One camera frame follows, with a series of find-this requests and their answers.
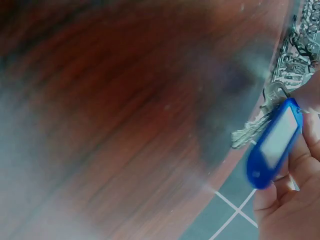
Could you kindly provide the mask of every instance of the keychain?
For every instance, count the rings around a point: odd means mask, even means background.
[[[271,121],[252,148],[246,165],[247,177],[257,189],[265,189],[278,175],[302,132],[303,112],[294,98],[287,98],[271,114]]]

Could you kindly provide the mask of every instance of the wood grain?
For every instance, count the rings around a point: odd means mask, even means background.
[[[0,31],[1,239],[177,239],[237,162],[230,132],[289,1],[16,7]]]

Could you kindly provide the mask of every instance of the bunch of keys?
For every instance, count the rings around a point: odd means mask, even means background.
[[[262,116],[247,122],[244,129],[231,136],[232,147],[236,149],[260,135],[246,165],[247,177],[257,189],[266,188],[279,173],[303,126],[304,111],[282,82],[268,85],[264,98],[265,103],[260,107]]]
[[[261,112],[254,121],[248,121],[244,128],[231,134],[231,147],[239,149],[251,140],[254,140],[267,127],[272,119],[272,112],[286,98],[290,98],[289,91],[281,81],[274,81],[263,90],[264,104],[260,106]]]

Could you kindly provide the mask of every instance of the blue key tag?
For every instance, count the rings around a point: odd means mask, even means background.
[[[271,122],[247,160],[246,174],[255,188],[265,189],[277,176],[302,126],[303,114],[294,98],[287,98],[273,110]]]

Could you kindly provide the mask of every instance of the key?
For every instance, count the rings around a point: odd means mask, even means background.
[[[272,120],[272,111],[281,104],[290,94],[286,86],[275,81],[269,84],[263,90],[265,103],[260,106],[261,112],[254,121],[248,121],[244,124],[244,128],[231,133],[231,147],[239,149],[253,140],[256,136],[263,133],[268,123]]]

